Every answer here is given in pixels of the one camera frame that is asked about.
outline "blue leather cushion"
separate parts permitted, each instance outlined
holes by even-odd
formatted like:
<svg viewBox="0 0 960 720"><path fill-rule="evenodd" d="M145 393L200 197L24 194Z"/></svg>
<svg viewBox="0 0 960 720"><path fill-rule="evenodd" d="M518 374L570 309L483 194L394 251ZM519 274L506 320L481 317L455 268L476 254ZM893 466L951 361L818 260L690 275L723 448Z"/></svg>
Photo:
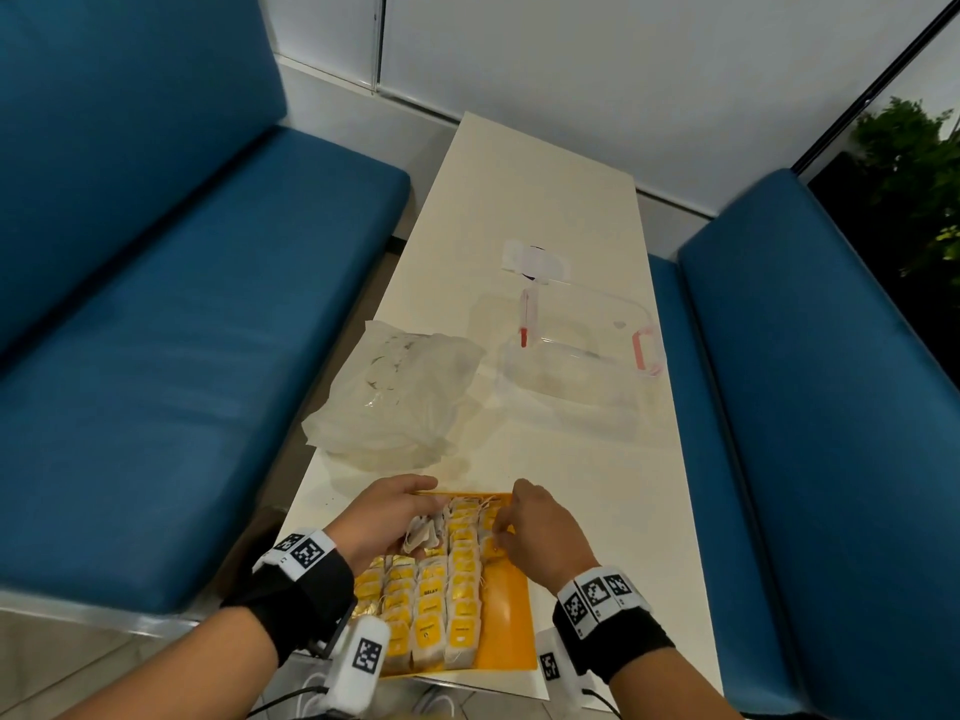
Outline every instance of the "blue leather cushion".
<svg viewBox="0 0 960 720"><path fill-rule="evenodd" d="M257 0L0 0L0 351L284 112Z"/></svg>
<svg viewBox="0 0 960 720"><path fill-rule="evenodd" d="M0 585L181 609L249 517L409 179L279 129L0 380Z"/></svg>
<svg viewBox="0 0 960 720"><path fill-rule="evenodd" d="M954 384L789 171L679 262L814 709L954 717Z"/></svg>
<svg viewBox="0 0 960 720"><path fill-rule="evenodd" d="M724 694L740 713L800 713L805 703L784 659L680 269L650 257L650 274Z"/></svg>

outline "black wristband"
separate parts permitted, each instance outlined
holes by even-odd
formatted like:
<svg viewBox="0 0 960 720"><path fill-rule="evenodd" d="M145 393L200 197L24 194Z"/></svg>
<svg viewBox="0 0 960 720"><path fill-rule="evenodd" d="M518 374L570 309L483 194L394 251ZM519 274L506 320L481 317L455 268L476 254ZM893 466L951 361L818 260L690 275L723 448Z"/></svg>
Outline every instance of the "black wristband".
<svg viewBox="0 0 960 720"><path fill-rule="evenodd" d="M264 554L222 604L253 613L273 642L278 665L295 649L332 648L356 603L354 572L324 533L307 533L294 533Z"/></svg>
<svg viewBox="0 0 960 720"><path fill-rule="evenodd" d="M637 657L674 646L641 594L615 568L586 571L558 598L553 623L577 674L591 670L609 684Z"/></svg>

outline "orange box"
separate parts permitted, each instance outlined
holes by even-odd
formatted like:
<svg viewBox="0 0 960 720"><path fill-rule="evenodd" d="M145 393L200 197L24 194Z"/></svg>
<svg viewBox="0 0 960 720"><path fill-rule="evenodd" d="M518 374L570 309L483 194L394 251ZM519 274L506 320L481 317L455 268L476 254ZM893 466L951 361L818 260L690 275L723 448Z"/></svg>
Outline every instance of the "orange box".
<svg viewBox="0 0 960 720"><path fill-rule="evenodd" d="M509 505L509 492L435 492L431 495L450 497L498 497ZM530 611L527 577L506 557L499 557L483 568L480 589L482 602L480 646L472 669L533 670L537 669L534 621ZM444 672L443 663L422 672L393 674L407 677L424 672Z"/></svg>

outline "white table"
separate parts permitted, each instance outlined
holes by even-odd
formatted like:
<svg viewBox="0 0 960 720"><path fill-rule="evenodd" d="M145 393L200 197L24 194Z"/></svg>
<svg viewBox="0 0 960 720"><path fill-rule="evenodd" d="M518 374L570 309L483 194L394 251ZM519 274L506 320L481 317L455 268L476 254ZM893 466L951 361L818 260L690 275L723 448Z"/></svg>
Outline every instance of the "white table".
<svg viewBox="0 0 960 720"><path fill-rule="evenodd" d="M669 376L656 380L648 405L654 426L630 441L546 429L505 409L495 384L498 347L517 332L527 284L500 267L510 239L565 258L574 282L639 302L656 317L630 175L467 114L376 314L397 328L466 336L487 349L450 434L457 454L424 472L441 490L510 492L519 477L544 485L580 522L601 563L627 572L679 651L722 690ZM374 477L318 451L283 531L326 525ZM553 599L533 583L530 598L534 629L545 629ZM442 678L547 699L539 671Z"/></svg>

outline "blue seat backrest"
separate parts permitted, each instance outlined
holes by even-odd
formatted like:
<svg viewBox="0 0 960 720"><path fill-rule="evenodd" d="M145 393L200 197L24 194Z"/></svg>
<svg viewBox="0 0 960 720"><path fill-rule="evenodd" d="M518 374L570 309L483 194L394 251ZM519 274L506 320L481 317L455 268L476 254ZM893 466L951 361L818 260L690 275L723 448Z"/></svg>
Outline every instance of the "blue seat backrest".
<svg viewBox="0 0 960 720"><path fill-rule="evenodd" d="M284 113L257 0L0 0L0 350Z"/></svg>
<svg viewBox="0 0 960 720"><path fill-rule="evenodd" d="M815 708L955 717L954 384L789 171L679 262Z"/></svg>

